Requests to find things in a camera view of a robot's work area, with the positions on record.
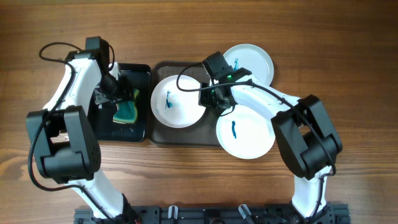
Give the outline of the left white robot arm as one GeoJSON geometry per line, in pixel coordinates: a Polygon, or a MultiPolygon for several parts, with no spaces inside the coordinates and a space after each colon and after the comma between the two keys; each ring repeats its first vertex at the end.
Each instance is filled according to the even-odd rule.
{"type": "Polygon", "coordinates": [[[74,46],[61,63],[65,74],[54,96],[25,119],[30,180],[47,192],[73,189],[92,209],[95,223],[140,223],[126,196],[100,169],[100,145],[87,117],[99,91],[117,106],[122,117],[115,121],[136,121],[139,90],[120,77],[114,50],[101,37],[86,38],[85,48],[74,46]]]}

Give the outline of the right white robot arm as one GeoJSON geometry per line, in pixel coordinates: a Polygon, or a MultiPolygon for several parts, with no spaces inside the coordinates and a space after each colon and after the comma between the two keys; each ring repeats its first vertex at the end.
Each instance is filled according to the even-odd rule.
{"type": "Polygon", "coordinates": [[[242,105],[270,120],[282,160],[295,176],[291,204],[305,221],[318,220],[326,208],[326,180],[336,174],[343,148],[321,100],[283,94],[245,68],[234,70],[220,52],[202,65],[212,84],[201,84],[199,104],[224,110],[242,105]]]}

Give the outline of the green yellow sponge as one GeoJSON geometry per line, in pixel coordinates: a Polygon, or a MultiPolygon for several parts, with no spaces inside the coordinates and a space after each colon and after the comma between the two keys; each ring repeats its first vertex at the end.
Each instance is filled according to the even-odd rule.
{"type": "Polygon", "coordinates": [[[118,103],[117,112],[113,115],[113,122],[120,124],[134,124],[137,121],[138,112],[136,99],[139,96],[139,90],[133,90],[133,99],[118,103]]]}

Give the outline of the white plate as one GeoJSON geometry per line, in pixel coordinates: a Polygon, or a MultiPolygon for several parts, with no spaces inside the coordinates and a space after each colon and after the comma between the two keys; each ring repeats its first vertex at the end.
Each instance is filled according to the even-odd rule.
{"type": "Polygon", "coordinates": [[[271,121],[242,105],[222,112],[216,136],[226,152],[240,159],[262,157],[275,142],[271,121]]]}
{"type": "Polygon", "coordinates": [[[150,107],[162,124],[171,128],[186,128],[199,121],[206,108],[198,104],[198,91],[185,92],[177,88],[177,77],[167,77],[155,86],[150,107]]]}

